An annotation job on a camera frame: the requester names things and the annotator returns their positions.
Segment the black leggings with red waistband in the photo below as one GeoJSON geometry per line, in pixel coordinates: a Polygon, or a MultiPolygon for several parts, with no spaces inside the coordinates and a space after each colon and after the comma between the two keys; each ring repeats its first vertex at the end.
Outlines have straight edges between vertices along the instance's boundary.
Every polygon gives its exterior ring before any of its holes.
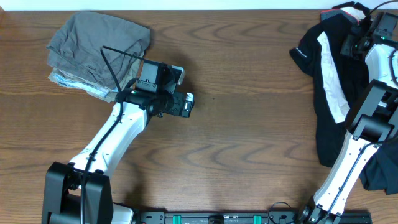
{"type": "Polygon", "coordinates": [[[320,20],[324,21],[329,18],[342,15],[351,23],[359,24],[360,20],[364,19],[370,11],[370,8],[364,6],[360,2],[350,1],[333,6],[331,9],[323,10],[320,13],[320,20]]]}

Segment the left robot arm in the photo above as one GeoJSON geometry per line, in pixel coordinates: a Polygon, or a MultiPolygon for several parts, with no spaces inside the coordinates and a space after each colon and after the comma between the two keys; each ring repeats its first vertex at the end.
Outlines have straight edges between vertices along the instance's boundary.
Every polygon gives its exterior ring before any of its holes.
{"type": "Polygon", "coordinates": [[[42,223],[135,223],[134,210],[113,202],[110,179],[151,117],[187,118],[191,93],[125,88],[93,140],[68,164],[54,162],[45,176],[42,223]]]}

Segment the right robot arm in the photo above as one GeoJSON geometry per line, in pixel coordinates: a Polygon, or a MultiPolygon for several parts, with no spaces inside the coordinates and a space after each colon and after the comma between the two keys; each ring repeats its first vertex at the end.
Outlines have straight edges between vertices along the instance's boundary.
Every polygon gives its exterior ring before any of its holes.
{"type": "Polygon", "coordinates": [[[395,21],[337,15],[310,28],[290,50],[313,78],[320,163],[331,169],[299,223],[359,223],[345,213],[355,182],[397,192],[397,42],[395,21]]]}

